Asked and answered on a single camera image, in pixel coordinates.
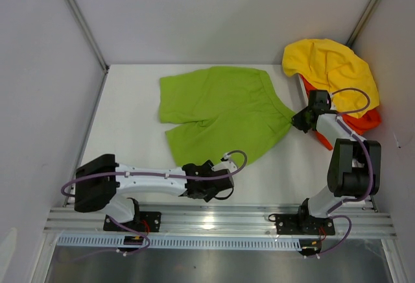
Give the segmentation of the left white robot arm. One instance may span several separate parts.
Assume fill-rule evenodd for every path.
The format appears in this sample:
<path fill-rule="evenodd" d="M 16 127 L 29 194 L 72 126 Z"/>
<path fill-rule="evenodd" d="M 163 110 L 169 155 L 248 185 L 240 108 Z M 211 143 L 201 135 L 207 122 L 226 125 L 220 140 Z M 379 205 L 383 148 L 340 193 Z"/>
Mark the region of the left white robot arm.
<path fill-rule="evenodd" d="M 234 189 L 230 175 L 238 167 L 231 160 L 201 166 L 186 164 L 166 170 L 139 169 L 115 161 L 104 154 L 79 167 L 76 178 L 100 174 L 75 184 L 75 211 L 100 212 L 114 218 L 125 230 L 135 230 L 141 222 L 138 202 L 129 193 L 161 193 L 209 202 L 226 190 Z"/>

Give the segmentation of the lime green shorts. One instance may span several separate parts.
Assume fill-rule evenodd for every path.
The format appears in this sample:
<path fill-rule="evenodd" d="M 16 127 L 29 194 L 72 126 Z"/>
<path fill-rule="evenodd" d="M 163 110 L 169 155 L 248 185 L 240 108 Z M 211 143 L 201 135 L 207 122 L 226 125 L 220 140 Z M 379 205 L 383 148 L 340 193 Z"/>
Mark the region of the lime green shorts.
<path fill-rule="evenodd" d="M 215 66 L 160 79 L 161 123 L 173 160 L 181 166 L 219 162 L 242 150 L 253 164 L 291 128 L 294 112 L 277 96 L 266 71 Z"/>

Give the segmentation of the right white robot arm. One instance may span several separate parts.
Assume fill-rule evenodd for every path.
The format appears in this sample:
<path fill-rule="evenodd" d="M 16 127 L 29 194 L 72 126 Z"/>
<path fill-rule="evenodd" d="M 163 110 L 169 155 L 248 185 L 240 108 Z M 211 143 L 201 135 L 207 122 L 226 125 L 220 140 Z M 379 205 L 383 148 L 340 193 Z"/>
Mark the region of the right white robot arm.
<path fill-rule="evenodd" d="M 307 106 L 292 117 L 292 125 L 304 133 L 317 131 L 333 147 L 327 185 L 298 209 L 296 226 L 308 234 L 324 226 L 343 204 L 364 201 L 379 191 L 381 144 L 349 127 L 325 90 L 309 92 Z"/>

